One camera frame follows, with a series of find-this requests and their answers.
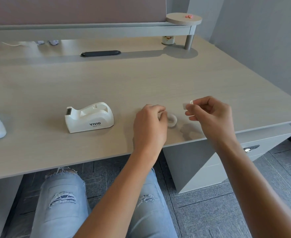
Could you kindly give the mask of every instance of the gray carpet tile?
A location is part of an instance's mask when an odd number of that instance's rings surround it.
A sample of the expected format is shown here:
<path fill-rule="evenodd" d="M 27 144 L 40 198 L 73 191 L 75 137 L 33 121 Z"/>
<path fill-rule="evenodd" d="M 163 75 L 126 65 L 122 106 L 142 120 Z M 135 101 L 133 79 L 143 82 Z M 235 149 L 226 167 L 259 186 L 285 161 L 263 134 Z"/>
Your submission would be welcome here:
<path fill-rule="evenodd" d="M 128 157 L 70 166 L 85 181 L 88 204 L 92 209 L 111 186 Z M 291 142 L 284 141 L 254 163 L 291 208 Z M 178 194 L 163 152 L 154 169 L 179 237 L 251 237 L 228 179 L 220 184 Z M 27 238 L 30 235 L 40 186 L 45 175 L 52 171 L 56 169 L 24 175 L 21 183 L 24 189 L 6 237 Z"/>
<path fill-rule="evenodd" d="M 275 154 L 283 151 L 291 150 L 291 141 L 290 140 L 284 140 L 281 144 L 274 147 L 272 150 L 270 150 L 270 153 Z"/>

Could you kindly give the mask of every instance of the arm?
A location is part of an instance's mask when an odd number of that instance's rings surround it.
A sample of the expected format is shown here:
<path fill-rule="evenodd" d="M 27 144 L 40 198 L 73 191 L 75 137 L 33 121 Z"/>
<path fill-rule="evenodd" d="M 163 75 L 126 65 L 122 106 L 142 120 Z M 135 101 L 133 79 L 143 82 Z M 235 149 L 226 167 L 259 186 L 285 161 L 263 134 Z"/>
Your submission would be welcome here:
<path fill-rule="evenodd" d="M 146 105 L 133 125 L 135 150 L 118 177 L 79 228 L 74 238 L 111 238 L 127 234 L 146 176 L 166 141 L 167 115 L 160 105 Z"/>
<path fill-rule="evenodd" d="M 236 139 L 228 104 L 208 96 L 188 104 L 219 155 L 253 237 L 291 238 L 291 210 L 245 154 Z"/>

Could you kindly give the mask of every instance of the person's left hand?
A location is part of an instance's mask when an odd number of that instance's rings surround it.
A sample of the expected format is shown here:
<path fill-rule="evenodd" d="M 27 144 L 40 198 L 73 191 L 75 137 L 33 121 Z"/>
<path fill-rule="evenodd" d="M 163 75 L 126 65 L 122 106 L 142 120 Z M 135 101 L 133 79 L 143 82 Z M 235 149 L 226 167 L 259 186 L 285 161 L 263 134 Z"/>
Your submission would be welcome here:
<path fill-rule="evenodd" d="M 136 114 L 133 124 L 136 152 L 146 152 L 157 159 L 166 141 L 168 119 L 165 109 L 161 105 L 147 104 Z"/>

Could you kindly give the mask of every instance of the white can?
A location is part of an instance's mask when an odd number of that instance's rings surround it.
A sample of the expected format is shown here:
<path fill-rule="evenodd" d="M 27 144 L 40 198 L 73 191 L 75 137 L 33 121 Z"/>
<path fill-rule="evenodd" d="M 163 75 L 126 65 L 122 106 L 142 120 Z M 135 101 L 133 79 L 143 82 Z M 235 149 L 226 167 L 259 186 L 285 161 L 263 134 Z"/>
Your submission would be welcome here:
<path fill-rule="evenodd" d="M 174 44 L 175 36 L 162 36 L 162 44 L 172 45 Z"/>

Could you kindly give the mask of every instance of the person's right arm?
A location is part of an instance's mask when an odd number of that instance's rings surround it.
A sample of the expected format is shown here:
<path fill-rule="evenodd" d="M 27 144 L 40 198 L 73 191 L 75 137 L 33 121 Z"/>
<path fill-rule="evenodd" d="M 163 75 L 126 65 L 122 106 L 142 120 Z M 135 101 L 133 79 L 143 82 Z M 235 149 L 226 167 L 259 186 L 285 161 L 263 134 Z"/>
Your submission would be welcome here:
<path fill-rule="evenodd" d="M 255 167 L 236 139 L 231 108 L 208 96 L 187 105 L 219 155 L 251 235 L 291 238 L 291 210 Z"/>

